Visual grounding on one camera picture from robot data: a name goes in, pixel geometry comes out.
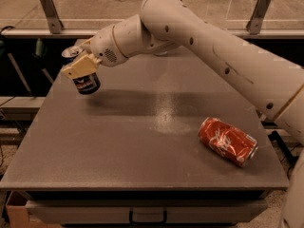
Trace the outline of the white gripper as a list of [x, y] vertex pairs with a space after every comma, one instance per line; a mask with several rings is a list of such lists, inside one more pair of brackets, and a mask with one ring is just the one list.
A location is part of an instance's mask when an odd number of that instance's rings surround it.
[[62, 68], [62, 73], [69, 79], [77, 79], [93, 74], [99, 64], [115, 67], [128, 60], [119, 50], [114, 39], [114, 26], [99, 30], [92, 38], [83, 41], [80, 48], [93, 54], [84, 54]]

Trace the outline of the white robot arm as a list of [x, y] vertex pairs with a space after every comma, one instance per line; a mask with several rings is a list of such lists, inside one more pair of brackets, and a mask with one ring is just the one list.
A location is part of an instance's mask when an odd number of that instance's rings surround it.
[[202, 21], [181, 0], [143, 0], [140, 13], [99, 30], [62, 72], [76, 80], [138, 54], [183, 46], [269, 120], [304, 143], [304, 68]]

